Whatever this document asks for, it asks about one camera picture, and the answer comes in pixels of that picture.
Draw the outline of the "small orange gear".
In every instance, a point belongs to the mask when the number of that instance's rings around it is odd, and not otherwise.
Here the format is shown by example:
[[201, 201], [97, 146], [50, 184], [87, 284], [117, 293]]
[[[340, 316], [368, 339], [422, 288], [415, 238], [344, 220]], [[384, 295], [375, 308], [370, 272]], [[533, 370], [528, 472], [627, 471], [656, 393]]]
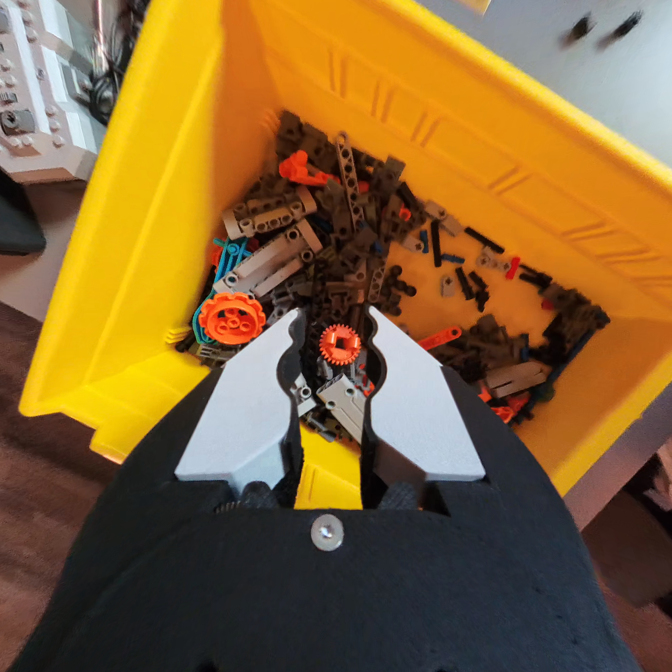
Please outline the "small orange gear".
[[321, 356], [330, 365], [349, 365], [357, 360], [362, 341], [346, 324], [332, 324], [320, 336], [318, 342]]

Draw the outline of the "light grey angled beams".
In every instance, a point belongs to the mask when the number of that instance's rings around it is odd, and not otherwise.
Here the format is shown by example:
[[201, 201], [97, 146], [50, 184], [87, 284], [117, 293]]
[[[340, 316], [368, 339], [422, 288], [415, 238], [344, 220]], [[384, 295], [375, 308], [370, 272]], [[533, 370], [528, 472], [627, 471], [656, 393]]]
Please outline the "light grey angled beams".
[[252, 199], [225, 210], [222, 221], [230, 239], [272, 235], [234, 271], [214, 285], [214, 290], [252, 293], [260, 298], [300, 271], [323, 249], [307, 221], [315, 214], [316, 200], [307, 186], [299, 185], [288, 203], [280, 198]]

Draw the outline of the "blue separator tool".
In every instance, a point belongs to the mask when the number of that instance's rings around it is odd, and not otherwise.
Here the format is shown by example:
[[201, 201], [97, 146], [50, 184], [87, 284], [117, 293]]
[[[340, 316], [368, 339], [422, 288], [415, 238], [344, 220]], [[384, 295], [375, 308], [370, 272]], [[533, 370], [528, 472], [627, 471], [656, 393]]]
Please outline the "blue separator tool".
[[223, 280], [228, 273], [234, 271], [243, 261], [250, 257], [253, 250], [249, 245], [257, 242], [255, 238], [247, 237], [235, 240], [216, 237], [212, 240], [210, 246], [210, 271], [206, 277], [204, 287], [191, 319], [191, 327], [198, 341], [207, 339], [207, 337], [203, 336], [204, 331], [198, 321], [203, 304], [217, 293], [231, 292], [231, 289], [228, 287], [225, 287], [224, 290], [214, 290], [214, 285]]

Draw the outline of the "orange gear wheel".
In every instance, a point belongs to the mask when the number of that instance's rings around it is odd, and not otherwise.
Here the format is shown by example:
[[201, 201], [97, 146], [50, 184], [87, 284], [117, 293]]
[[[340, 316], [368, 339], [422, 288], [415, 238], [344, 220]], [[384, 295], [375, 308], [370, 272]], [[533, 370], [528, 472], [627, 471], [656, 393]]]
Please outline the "orange gear wheel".
[[244, 292], [222, 292], [204, 302], [197, 325], [207, 338], [218, 343], [245, 345], [260, 336], [266, 315], [256, 298]]

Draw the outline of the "black flat box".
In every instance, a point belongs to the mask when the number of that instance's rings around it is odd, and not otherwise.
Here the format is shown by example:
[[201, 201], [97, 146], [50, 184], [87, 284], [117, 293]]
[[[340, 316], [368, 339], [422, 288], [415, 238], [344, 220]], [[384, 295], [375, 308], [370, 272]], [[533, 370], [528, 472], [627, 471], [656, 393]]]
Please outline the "black flat box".
[[25, 188], [1, 171], [1, 255], [41, 254], [46, 239]]

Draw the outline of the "thin dark axle piece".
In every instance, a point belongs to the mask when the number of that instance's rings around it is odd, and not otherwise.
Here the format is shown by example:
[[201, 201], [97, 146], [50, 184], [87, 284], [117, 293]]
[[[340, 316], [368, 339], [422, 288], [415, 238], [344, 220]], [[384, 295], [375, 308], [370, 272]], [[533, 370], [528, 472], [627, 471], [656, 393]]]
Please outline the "thin dark axle piece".
[[631, 13], [610, 34], [612, 40], [620, 40], [628, 35], [643, 19], [643, 10]]

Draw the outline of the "pile of building pieces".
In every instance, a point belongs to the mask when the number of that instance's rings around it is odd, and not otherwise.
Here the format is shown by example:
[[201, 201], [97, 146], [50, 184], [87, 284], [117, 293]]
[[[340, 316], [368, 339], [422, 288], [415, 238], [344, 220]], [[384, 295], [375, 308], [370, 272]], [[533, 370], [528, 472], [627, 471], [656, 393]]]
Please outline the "pile of building pieces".
[[[459, 292], [475, 305], [478, 320], [467, 329], [448, 324], [418, 344], [472, 385], [505, 424], [531, 419], [534, 406], [554, 396], [560, 374], [610, 323], [608, 314], [578, 290], [561, 286], [519, 257], [505, 256], [502, 247], [462, 226], [437, 202], [416, 197], [402, 178], [405, 167], [391, 155], [382, 161], [353, 147], [344, 131], [331, 141], [284, 110], [261, 175], [229, 207], [268, 197], [285, 204], [303, 185], [316, 200], [307, 221], [323, 249], [266, 295], [248, 295], [264, 309], [261, 334], [290, 310], [305, 311], [298, 416], [328, 441], [362, 442], [365, 401], [374, 391], [366, 369], [365, 307], [399, 317], [402, 298], [417, 295], [403, 267], [389, 263], [394, 245], [432, 253], [438, 267], [450, 264], [440, 277], [440, 296]], [[228, 238], [224, 225], [223, 233], [221, 239]], [[362, 349], [354, 363], [330, 365], [321, 356], [320, 336], [332, 324], [346, 324], [359, 335]], [[251, 341], [236, 346], [198, 341], [191, 322], [168, 339], [176, 351], [210, 369], [223, 368]]]

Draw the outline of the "yellow plastic bin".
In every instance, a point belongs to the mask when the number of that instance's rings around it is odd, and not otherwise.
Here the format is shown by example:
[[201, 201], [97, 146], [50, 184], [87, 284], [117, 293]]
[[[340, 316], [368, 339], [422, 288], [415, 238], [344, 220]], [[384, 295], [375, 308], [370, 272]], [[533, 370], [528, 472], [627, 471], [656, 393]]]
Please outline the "yellow plastic bin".
[[598, 304], [518, 436], [566, 495], [671, 393], [671, 168], [413, 1], [152, 1], [20, 410], [121, 463], [208, 374], [177, 350], [284, 110]]

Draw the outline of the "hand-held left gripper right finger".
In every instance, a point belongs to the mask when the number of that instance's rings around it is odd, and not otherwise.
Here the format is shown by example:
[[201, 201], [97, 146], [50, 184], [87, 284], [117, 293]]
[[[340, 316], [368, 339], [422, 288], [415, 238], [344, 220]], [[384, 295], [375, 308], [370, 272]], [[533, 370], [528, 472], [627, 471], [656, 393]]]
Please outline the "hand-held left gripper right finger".
[[430, 484], [482, 481], [485, 468], [442, 365], [377, 308], [365, 313], [378, 377], [365, 401], [362, 503], [377, 505], [396, 483], [422, 499]]

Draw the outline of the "grey desk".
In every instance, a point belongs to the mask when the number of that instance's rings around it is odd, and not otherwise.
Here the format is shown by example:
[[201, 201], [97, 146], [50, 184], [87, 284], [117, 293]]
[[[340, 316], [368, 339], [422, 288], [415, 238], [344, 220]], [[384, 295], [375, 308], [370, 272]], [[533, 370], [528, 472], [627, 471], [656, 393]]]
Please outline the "grey desk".
[[[420, 1], [579, 109], [671, 163], [671, 2]], [[610, 34], [631, 13], [628, 35]], [[76, 183], [29, 188], [47, 239], [41, 256], [1, 257], [1, 302], [43, 322], [83, 197]]]

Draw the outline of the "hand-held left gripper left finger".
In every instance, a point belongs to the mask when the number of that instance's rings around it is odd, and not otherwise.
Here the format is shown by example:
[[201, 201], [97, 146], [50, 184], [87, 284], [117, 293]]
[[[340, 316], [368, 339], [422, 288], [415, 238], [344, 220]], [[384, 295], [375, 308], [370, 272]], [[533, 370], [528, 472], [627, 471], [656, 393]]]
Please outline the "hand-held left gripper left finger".
[[305, 312], [290, 310], [223, 367], [178, 480], [224, 481], [237, 496], [260, 482], [294, 503], [304, 462], [296, 396], [304, 338]]

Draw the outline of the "grey battery box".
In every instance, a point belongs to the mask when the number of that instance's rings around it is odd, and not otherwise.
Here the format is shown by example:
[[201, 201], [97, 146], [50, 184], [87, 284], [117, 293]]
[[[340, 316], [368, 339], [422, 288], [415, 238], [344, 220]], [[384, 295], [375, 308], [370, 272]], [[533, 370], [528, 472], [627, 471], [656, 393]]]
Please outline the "grey battery box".
[[95, 27], [62, 1], [1, 2], [1, 169], [14, 181], [89, 181], [105, 136], [89, 109]]

